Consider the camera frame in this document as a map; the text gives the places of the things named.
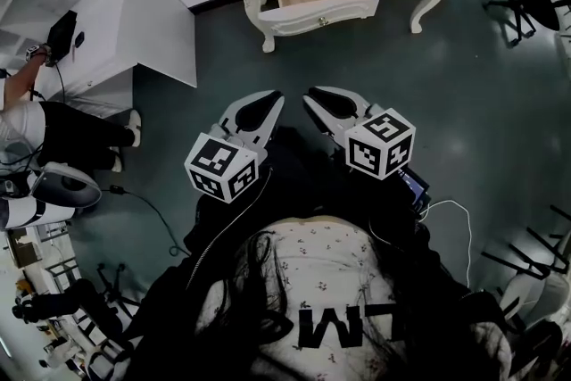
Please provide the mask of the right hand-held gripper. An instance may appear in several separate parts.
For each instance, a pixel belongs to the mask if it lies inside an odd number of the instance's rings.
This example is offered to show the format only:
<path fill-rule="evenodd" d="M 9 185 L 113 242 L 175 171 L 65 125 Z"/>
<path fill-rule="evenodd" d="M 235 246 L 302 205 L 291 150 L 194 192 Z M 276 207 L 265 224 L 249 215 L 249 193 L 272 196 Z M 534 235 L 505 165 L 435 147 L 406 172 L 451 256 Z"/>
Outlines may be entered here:
<path fill-rule="evenodd" d="M 345 163 L 384 180 L 411 160 L 416 127 L 389 108 L 352 127 L 369 108 L 361 95 L 340 87 L 311 87 L 303 107 L 324 134 L 342 134 Z"/>

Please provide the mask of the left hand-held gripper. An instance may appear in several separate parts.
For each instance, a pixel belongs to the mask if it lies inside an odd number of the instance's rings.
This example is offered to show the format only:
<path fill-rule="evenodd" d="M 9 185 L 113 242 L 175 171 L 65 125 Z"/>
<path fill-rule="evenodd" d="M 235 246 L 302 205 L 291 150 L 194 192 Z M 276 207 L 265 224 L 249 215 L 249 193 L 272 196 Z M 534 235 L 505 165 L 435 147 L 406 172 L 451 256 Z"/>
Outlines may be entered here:
<path fill-rule="evenodd" d="M 284 104 L 284 95 L 271 90 L 229 105 L 222 115 L 223 127 L 213 124 L 209 133 L 201 133 L 184 161 L 194 189 L 232 203 L 249 188 L 260 177 L 260 165 L 267 158 L 267 150 L 260 146 L 268 143 Z"/>

